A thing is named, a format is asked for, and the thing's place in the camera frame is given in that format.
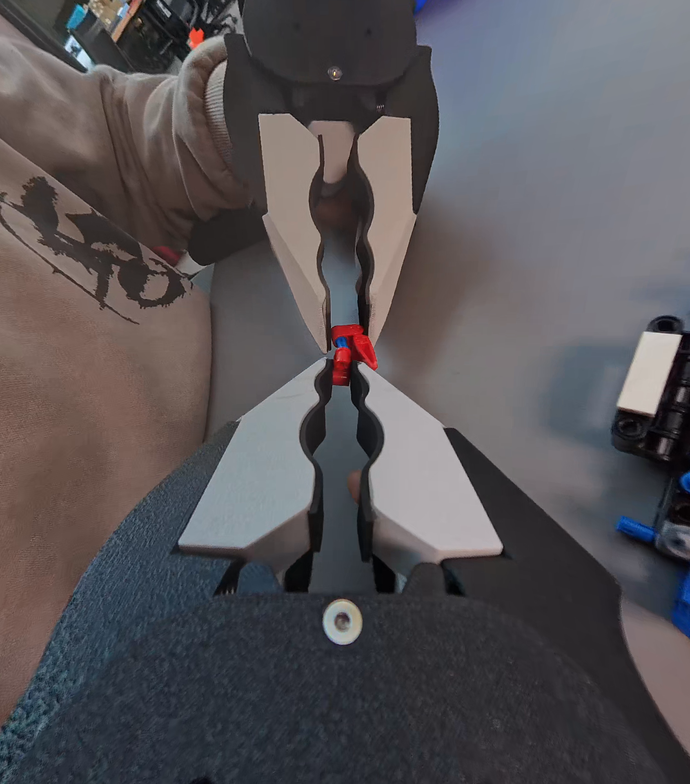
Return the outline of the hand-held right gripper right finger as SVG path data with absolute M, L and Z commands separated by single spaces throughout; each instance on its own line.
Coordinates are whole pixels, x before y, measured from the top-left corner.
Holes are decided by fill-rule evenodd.
M 421 564 L 497 557 L 504 546 L 444 425 L 367 365 L 354 362 L 361 471 L 361 560 L 377 590 L 400 590 Z

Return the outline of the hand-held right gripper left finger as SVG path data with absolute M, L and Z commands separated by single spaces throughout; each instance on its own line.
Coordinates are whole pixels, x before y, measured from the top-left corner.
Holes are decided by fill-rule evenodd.
M 253 407 L 233 435 L 178 541 L 186 554 L 267 565 L 287 591 L 307 593 L 321 549 L 332 361 L 320 359 Z

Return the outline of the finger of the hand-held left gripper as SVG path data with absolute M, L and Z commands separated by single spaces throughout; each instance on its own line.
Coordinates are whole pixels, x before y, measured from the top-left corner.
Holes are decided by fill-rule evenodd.
M 382 116 L 359 134 L 351 151 L 360 227 L 358 313 L 376 343 L 393 302 L 414 229 L 411 122 Z
M 291 114 L 259 114 L 267 211 L 264 227 L 300 316 L 322 354 L 330 350 L 323 240 L 311 207 L 322 171 L 318 139 Z

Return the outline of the person's left forearm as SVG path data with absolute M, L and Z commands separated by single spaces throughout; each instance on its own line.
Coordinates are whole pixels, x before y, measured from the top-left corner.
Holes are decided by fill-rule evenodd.
M 184 250 L 198 223 L 248 204 L 225 122 L 228 67 L 225 40 L 213 38 L 176 74 L 84 75 L 82 199 L 147 247 Z

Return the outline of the person's left hand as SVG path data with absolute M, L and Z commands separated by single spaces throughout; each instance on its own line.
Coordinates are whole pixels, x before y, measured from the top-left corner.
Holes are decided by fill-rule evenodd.
M 321 230 L 354 234 L 359 228 L 360 217 L 350 187 L 344 181 L 323 183 L 313 208 L 313 218 Z

